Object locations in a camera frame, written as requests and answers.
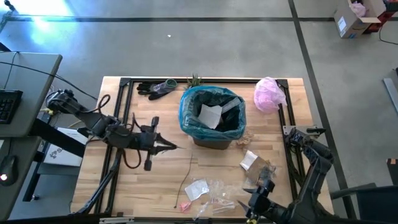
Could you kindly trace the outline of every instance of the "gray floor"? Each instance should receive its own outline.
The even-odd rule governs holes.
[[[18,5],[22,0],[14,0]],[[291,17],[287,0],[52,1],[51,9],[20,5],[21,14],[95,17]],[[296,0],[299,17],[331,17],[335,1]],[[378,34],[339,38],[334,22],[302,22],[326,113],[350,187],[391,185],[386,159],[398,156],[398,115],[382,82],[398,81],[398,46]],[[382,37],[398,41],[398,22]],[[8,22],[1,41],[12,50],[63,55],[59,75],[92,95],[103,76],[300,77],[316,124],[315,97],[293,22]],[[55,81],[56,88],[68,88]],[[87,106],[95,102],[82,94]],[[58,126],[74,122],[59,118]],[[333,171],[331,190],[338,185]],[[11,219],[68,213],[76,177],[46,176],[39,201],[18,199]],[[336,212],[342,215],[336,206]]]

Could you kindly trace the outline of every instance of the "sticker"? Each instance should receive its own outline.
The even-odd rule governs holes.
[[[346,21],[344,20],[344,17],[342,16],[341,19],[338,21],[337,26],[340,30],[340,32],[342,32],[344,30],[344,28],[347,26]]]

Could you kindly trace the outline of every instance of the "cardboard box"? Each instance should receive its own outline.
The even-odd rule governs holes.
[[[381,23],[377,17],[386,10],[383,0],[363,0],[363,5],[366,8],[366,15],[357,17],[351,9],[353,7],[351,0],[340,0],[335,13],[335,22],[341,38],[356,38],[371,24]]]

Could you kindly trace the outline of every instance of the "computer mouse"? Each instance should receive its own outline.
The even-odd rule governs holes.
[[[11,186],[18,179],[17,156],[6,156],[0,164],[0,184]]]

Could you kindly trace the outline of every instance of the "trash can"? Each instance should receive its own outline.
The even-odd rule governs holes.
[[[215,129],[209,128],[198,119],[202,105],[222,107],[235,98],[239,98],[240,103],[221,115],[221,122]],[[227,88],[196,86],[182,95],[178,120],[181,130],[192,136],[196,145],[226,149],[232,140],[239,139],[244,133],[245,102]]]

